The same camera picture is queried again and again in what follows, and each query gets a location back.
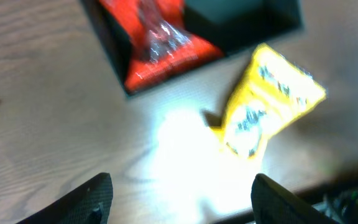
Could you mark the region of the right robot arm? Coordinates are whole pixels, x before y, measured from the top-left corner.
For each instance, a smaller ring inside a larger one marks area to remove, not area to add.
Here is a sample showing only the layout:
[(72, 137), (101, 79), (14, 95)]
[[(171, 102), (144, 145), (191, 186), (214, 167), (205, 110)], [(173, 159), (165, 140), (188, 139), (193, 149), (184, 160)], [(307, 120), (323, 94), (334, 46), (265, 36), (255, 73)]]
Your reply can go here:
[(337, 179), (296, 195), (334, 223), (358, 224), (358, 177)]

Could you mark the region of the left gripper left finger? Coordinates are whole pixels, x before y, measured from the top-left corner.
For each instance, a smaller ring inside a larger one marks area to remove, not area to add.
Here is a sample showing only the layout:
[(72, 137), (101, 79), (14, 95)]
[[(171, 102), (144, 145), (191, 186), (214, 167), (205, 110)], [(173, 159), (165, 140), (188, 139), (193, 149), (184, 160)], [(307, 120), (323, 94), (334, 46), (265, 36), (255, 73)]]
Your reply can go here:
[(112, 200), (111, 176), (102, 172), (18, 224), (107, 224)]

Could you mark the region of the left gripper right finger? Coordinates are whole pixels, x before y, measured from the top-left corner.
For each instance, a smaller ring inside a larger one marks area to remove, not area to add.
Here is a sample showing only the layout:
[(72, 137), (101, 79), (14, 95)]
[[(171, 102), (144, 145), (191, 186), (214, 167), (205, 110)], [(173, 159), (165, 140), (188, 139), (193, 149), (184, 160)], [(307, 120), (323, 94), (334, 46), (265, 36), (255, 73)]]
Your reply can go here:
[(256, 223), (339, 223), (313, 207), (323, 201), (323, 190), (320, 188), (291, 192), (267, 175), (257, 174), (250, 197)]

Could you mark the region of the yellow Hacks candy bag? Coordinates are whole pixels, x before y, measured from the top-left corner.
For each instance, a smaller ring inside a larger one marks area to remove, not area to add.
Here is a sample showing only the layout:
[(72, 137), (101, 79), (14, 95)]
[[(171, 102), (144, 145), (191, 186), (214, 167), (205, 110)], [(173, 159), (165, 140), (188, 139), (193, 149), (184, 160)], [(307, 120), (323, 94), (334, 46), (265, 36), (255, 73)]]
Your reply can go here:
[(326, 90), (308, 72), (260, 44), (227, 101), (221, 125), (211, 130), (222, 151), (256, 159), (272, 136), (325, 99)]

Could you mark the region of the red Hacks candy bag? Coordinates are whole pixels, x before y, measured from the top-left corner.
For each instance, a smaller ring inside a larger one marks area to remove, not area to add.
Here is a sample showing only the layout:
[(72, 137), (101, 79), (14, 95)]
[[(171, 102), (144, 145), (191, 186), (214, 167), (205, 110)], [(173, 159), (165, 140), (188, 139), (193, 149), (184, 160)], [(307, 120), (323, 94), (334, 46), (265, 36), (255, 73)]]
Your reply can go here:
[(126, 90), (135, 92), (223, 57), (206, 39), (185, 30), (183, 0), (101, 0), (129, 36)]

